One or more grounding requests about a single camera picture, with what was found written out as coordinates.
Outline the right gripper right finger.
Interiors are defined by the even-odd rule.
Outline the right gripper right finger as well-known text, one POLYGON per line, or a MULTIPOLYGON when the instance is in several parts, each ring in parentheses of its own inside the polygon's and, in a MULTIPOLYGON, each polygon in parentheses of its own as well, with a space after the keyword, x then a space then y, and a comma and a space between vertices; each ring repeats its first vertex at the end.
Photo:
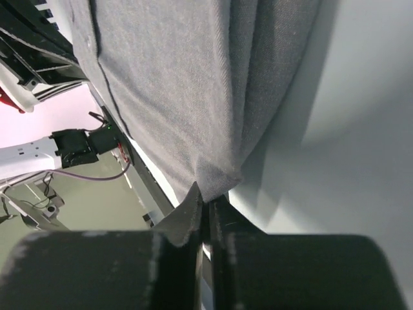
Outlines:
POLYGON ((225 197, 208 204, 216 309, 406 309, 366 236, 267 234, 225 197))

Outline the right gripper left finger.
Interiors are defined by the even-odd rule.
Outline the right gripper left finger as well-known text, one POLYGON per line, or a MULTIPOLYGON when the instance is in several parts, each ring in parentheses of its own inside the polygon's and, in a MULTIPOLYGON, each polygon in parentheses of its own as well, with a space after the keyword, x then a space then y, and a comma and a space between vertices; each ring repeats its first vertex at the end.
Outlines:
POLYGON ((191 186, 145 231, 40 231, 11 250, 2 309, 200 309, 201 211, 191 186))

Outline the grey long sleeve shirt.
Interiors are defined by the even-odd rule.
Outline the grey long sleeve shirt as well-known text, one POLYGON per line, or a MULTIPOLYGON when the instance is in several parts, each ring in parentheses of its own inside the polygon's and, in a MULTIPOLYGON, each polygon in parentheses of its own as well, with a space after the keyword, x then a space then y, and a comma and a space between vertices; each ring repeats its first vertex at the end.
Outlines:
POLYGON ((74 55, 182 200, 210 201, 284 99, 319 1, 63 1, 74 55))

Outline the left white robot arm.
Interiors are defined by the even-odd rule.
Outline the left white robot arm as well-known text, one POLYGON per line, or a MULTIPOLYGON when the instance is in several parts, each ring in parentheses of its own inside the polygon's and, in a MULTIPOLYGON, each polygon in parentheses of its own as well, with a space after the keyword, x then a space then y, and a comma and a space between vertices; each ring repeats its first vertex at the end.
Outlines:
POLYGON ((116 149, 122 133, 111 125, 93 131, 65 129, 41 139, 1 149, 1 179, 95 163, 116 149))

